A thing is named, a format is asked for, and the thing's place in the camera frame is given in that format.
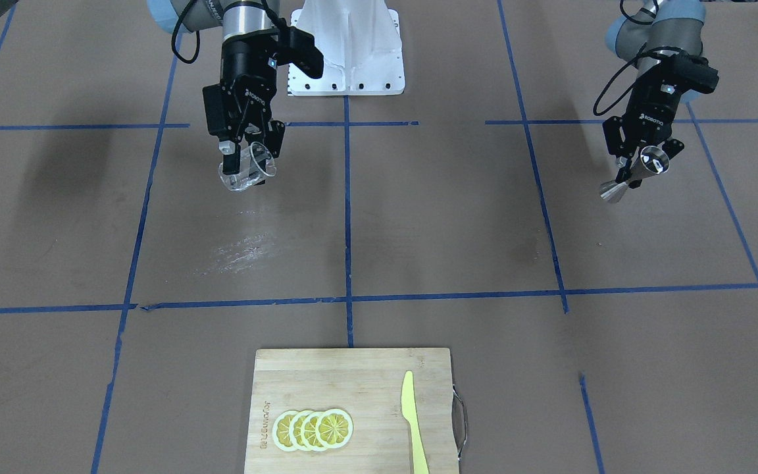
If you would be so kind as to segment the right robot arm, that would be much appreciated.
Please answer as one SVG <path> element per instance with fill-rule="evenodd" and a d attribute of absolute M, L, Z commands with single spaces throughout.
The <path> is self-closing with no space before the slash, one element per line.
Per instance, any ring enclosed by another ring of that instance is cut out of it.
<path fill-rule="evenodd" d="M 210 135 L 222 154 L 219 175 L 232 191 L 261 183 L 274 174 L 272 160 L 282 146 L 285 126 L 272 119 L 278 68 L 285 62 L 291 24 L 276 1 L 149 1 L 151 18 L 171 38 L 178 62 L 198 56 L 180 53 L 178 38 L 220 29 L 220 78 L 204 87 Z"/>

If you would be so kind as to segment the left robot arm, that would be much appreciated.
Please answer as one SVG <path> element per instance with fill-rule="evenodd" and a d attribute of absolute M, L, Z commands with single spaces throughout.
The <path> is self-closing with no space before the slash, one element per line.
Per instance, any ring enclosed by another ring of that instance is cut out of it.
<path fill-rule="evenodd" d="M 718 70 L 704 55 L 706 9 L 698 1 L 646 1 L 629 15 L 623 13 L 607 31 L 607 47 L 637 76 L 623 93 L 628 100 L 622 116 L 605 117 L 608 153 L 619 171 L 599 187 L 601 197 L 616 202 L 644 179 L 664 174 L 670 160 L 685 148 L 672 136 L 678 107 L 719 83 Z"/>

